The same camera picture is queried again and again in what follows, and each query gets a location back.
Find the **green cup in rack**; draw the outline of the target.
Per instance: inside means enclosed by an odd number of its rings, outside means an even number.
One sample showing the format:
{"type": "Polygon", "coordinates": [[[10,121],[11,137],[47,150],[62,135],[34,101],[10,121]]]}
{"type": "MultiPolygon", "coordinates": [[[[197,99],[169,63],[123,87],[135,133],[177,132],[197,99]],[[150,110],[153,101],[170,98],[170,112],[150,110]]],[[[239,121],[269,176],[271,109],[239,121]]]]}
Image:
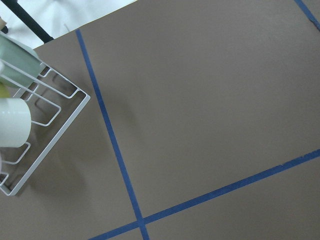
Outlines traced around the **green cup in rack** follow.
{"type": "Polygon", "coordinates": [[[7,65],[3,66],[5,76],[26,88],[33,83],[33,79],[25,74],[36,78],[41,73],[41,61],[37,53],[4,33],[0,34],[0,59],[23,71],[21,73],[7,65]]]}

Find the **black tripod leg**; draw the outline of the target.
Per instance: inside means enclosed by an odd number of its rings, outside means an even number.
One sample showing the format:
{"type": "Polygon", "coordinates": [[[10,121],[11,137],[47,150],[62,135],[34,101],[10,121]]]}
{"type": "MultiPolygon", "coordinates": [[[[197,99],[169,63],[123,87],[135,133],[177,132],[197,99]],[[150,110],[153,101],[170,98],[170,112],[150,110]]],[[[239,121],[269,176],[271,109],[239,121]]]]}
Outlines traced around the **black tripod leg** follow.
{"type": "Polygon", "coordinates": [[[18,3],[17,0],[2,0],[3,4],[9,8],[44,44],[54,38],[50,36],[18,3]]]}

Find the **white cup in rack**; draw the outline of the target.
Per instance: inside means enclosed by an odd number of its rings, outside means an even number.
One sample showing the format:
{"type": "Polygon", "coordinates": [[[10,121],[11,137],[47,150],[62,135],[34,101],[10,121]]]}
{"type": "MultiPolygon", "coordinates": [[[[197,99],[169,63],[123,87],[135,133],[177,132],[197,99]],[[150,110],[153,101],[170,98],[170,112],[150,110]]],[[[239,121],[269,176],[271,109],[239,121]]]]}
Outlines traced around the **white cup in rack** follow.
{"type": "Polygon", "coordinates": [[[0,147],[19,148],[31,132],[31,112],[21,98],[0,99],[0,147]]]}

